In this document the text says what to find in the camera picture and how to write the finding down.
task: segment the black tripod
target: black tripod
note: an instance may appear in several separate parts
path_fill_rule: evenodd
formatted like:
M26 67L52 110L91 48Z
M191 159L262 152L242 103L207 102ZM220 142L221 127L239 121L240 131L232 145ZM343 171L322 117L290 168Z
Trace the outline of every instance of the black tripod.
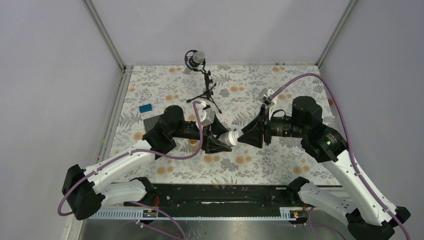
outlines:
M195 100L195 99L206 99L211 101L215 107L218 109L218 112L222 114L223 112L220 110L220 108L215 103L214 99L212 98L212 95L214 95L214 87L217 85L212 79L209 78L211 75L211 71L205 70L206 60L205 60L205 54L203 52L197 51L197 50L190 50L188 51L184 56L185 65L188 69L195 71L195 72L201 72L204 75L204 86L206 87L206 91L204 91L202 94L193 97L192 99L187 100L187 103Z
M187 100L187 103L195 100L195 99L206 99L211 101L213 104L215 104L215 107L218 109L218 112L220 114L222 114L223 112L220 110L220 108L217 106L217 104L215 103L214 99L212 98L212 95L214 95L214 91L212 91L214 89L214 87L217 85L216 83L213 84L213 80L209 78L209 76L211 75L211 71L204 71L201 70L201 72L204 75L204 86L206 87L206 91L204 91L202 94L193 97L192 99Z

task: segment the table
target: table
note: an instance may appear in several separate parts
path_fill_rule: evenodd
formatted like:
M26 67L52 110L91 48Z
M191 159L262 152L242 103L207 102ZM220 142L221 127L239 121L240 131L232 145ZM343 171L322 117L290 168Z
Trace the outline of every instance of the table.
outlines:
M222 110L218 119L224 126L241 130L258 114L257 100L263 88L277 90L290 79L307 72L319 74L312 65L214 65L207 66L217 83L214 100ZM179 105L186 120L196 119L191 103L186 103L205 89L200 72L185 74L182 65L134 66L110 154L117 154L133 145L146 133L143 119L163 113L170 105ZM292 100L311 96L322 106L323 122L337 128L323 84L314 77L305 77L290 85L279 96L276 109L291 115ZM139 106L151 104L153 110L140 113ZM187 139L175 139L177 147L169 154L190 155ZM300 139L274 137L272 143L259 149L239 144L232 152L213 155L199 153L189 160L159 158L143 164L117 181L148 177L152 183L168 184L258 184L285 185L298 176L316 185L338 186L339 182L321 164L305 153Z

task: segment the black cable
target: black cable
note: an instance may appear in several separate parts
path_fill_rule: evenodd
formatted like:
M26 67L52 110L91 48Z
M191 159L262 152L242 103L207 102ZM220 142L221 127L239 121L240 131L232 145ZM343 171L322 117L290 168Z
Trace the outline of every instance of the black cable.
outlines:
M279 110L277 110L277 111L275 111L275 112L273 112L272 113L272 115L271 115L271 118L276 114L276 113L279 113L279 112L284 112L284 116L286 116L287 114L286 114L286 111L284 111L283 109L279 109Z

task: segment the leaf pattern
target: leaf pattern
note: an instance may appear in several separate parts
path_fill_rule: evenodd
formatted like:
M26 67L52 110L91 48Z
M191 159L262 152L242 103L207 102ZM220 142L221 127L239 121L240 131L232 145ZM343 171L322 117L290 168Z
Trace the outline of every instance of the leaf pattern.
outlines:
M129 81L110 155L118 154L133 145L146 133L143 119L163 113L170 105L178 105L185 119L193 120L194 112L187 99L204 91L201 73L184 74L185 66L153 65L135 66ZM276 90L297 75L312 72L319 74L316 66L206 66L216 83L213 104L216 116L228 129L242 129L258 114L261 102L257 100L263 88ZM336 121L328 104L323 84L315 77L305 77L294 82L280 93L277 109L289 115L292 101L298 96L311 96L322 106L323 122L336 128ZM140 113L139 106L152 104L152 111ZM191 148L187 139L174 139L177 147L172 156L187 156ZM152 183L175 184L288 184L298 176L317 185L339 185L339 182L321 164L310 157L300 146L300 139L273 137L272 143L262 149L238 144L232 152L206 155L204 152L188 160L159 158L146 162L117 182L127 182L136 177L148 177Z

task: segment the perforated metal strip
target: perforated metal strip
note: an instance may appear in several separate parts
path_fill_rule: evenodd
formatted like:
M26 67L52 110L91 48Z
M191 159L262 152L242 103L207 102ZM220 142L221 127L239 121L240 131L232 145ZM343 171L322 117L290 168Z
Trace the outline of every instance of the perforated metal strip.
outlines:
M90 219L109 219L109 220L169 220L167 217L143 217L143 208L137 209L118 209L101 208ZM290 210L280 208L281 216L257 216L257 217L173 217L175 220L184 221L295 221L290 218Z

